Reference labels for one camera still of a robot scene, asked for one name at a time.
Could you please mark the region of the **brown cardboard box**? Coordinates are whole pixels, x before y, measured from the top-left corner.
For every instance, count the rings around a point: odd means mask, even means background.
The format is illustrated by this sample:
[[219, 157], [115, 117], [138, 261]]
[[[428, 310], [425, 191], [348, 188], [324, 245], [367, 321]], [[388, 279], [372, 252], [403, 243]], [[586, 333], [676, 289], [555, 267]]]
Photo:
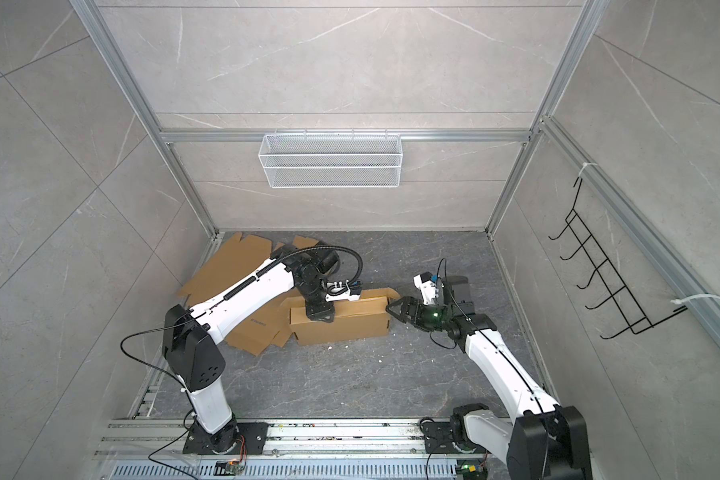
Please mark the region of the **brown cardboard box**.
[[333, 302], [334, 320], [328, 323], [310, 320], [301, 296], [285, 299], [279, 312], [297, 343], [310, 346], [386, 336], [391, 321], [386, 307], [400, 298], [392, 288], [365, 290], [359, 300]]

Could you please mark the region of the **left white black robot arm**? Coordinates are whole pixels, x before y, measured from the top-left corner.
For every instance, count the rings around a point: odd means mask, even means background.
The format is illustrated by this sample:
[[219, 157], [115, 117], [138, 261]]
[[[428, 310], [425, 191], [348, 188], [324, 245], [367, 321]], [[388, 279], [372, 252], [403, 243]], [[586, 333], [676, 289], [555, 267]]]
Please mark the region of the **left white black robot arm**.
[[293, 288], [317, 320], [331, 321], [328, 278], [339, 264], [338, 250], [323, 243], [302, 249], [285, 245], [221, 293], [188, 309], [176, 305], [166, 313], [163, 357], [205, 433], [215, 435], [235, 423], [221, 384], [225, 359], [218, 345], [256, 310]]

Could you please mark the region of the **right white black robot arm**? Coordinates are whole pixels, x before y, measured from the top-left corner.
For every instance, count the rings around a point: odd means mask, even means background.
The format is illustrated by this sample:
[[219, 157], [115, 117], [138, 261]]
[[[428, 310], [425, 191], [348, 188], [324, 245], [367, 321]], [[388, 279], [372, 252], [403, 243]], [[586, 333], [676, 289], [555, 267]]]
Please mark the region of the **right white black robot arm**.
[[465, 276], [417, 275], [419, 298], [388, 304], [392, 318], [426, 333], [442, 331], [474, 362], [507, 412], [482, 404], [454, 409], [453, 441], [501, 459], [513, 479], [590, 479], [592, 464], [583, 415], [563, 407], [515, 358], [494, 322], [476, 311]]

